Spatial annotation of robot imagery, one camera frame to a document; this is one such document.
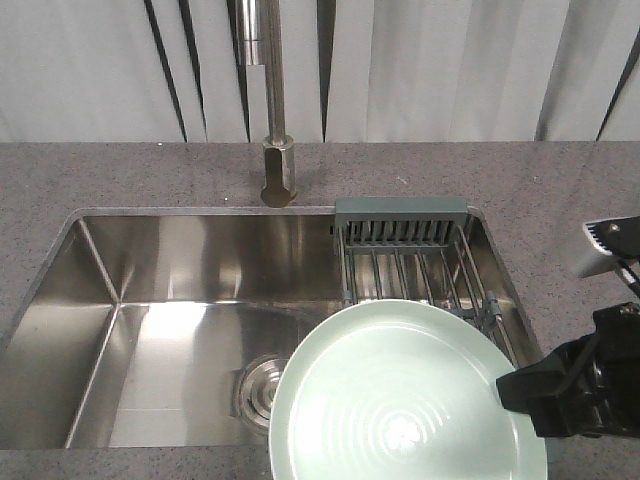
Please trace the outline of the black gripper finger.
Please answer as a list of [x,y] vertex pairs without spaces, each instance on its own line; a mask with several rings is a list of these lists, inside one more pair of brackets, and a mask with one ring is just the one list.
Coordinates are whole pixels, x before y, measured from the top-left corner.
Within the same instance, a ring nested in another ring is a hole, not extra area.
[[545,396],[564,380],[566,367],[555,352],[527,367],[507,373],[496,380],[502,406],[517,413],[528,413],[530,398]]

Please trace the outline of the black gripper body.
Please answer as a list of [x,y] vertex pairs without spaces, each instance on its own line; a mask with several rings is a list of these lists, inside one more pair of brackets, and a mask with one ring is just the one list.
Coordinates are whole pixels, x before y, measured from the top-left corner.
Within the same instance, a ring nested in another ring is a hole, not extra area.
[[534,365],[529,416],[540,437],[639,435],[639,305],[597,310],[593,322]]

